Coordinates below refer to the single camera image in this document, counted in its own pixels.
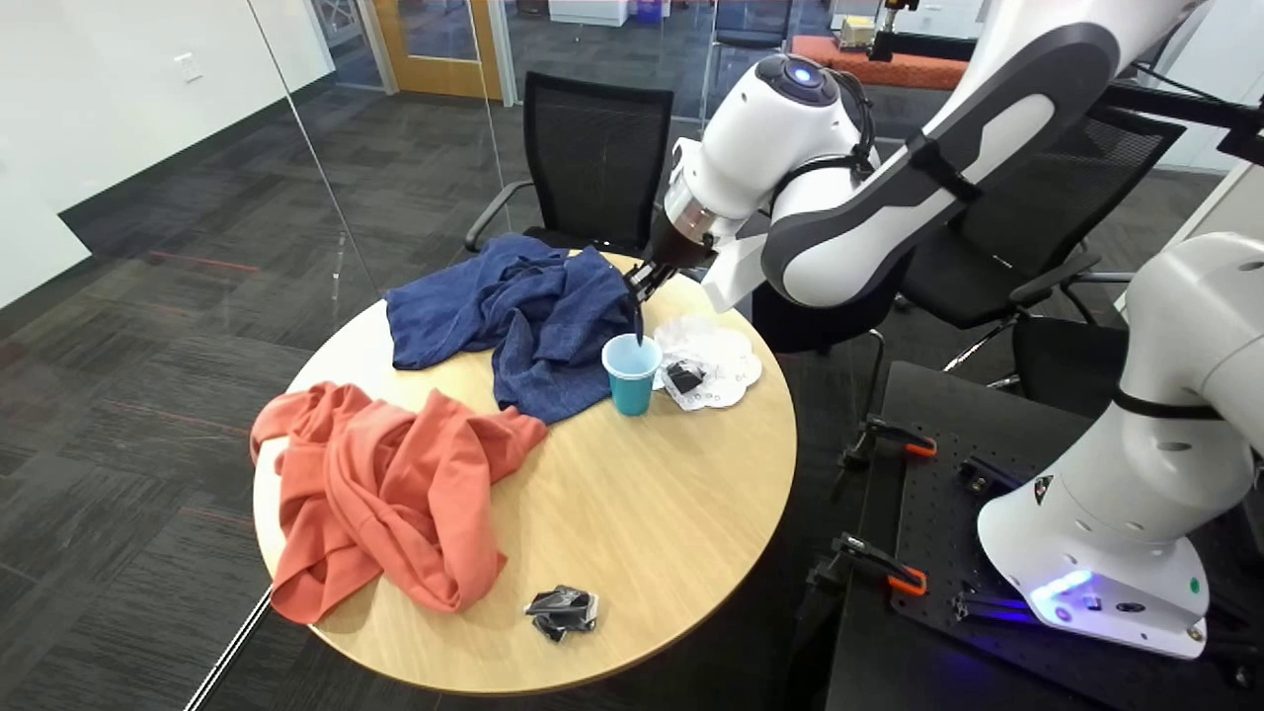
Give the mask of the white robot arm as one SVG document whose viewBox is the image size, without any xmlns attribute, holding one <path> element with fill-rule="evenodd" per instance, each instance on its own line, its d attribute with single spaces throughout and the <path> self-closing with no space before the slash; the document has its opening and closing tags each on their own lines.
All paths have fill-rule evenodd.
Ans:
<svg viewBox="0 0 1264 711">
<path fill-rule="evenodd" d="M 768 57 L 677 147 L 632 288 L 649 296 L 698 265 L 724 304 L 774 288 L 797 308 L 840 308 L 924 240 L 1036 250 L 1069 230 L 1069 191 L 1021 191 L 1021 168 L 1201 5 L 993 0 L 963 80 L 886 158 L 832 70 Z M 1259 265 L 1250 233 L 1150 255 L 1127 288 L 1128 340 L 1106 411 L 1047 469 L 981 507 L 977 540 L 1039 623 L 1172 661 L 1209 649 L 1193 533 L 1256 486 Z"/>
</svg>

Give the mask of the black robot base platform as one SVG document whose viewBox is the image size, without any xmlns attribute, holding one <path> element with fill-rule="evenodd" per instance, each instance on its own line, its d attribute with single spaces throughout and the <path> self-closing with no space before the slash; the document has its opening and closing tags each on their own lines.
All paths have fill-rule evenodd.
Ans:
<svg viewBox="0 0 1264 711">
<path fill-rule="evenodd" d="M 859 711 L 1264 711 L 1259 577 L 1226 527 L 1264 449 L 1259 382 L 1118 395 L 1082 419 L 938 369 L 886 370 L 848 529 L 930 577 L 845 598 L 832 675 Z"/>
</svg>

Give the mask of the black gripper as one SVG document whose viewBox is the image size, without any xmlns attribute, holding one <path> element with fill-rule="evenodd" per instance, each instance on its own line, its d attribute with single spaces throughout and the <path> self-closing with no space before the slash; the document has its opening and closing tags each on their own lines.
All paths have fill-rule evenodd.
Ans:
<svg viewBox="0 0 1264 711">
<path fill-rule="evenodd" d="M 668 276 L 712 259 L 712 243 L 686 240 L 665 213 L 651 217 L 651 233 L 640 265 L 628 271 L 635 296 L 651 296 Z"/>
</svg>

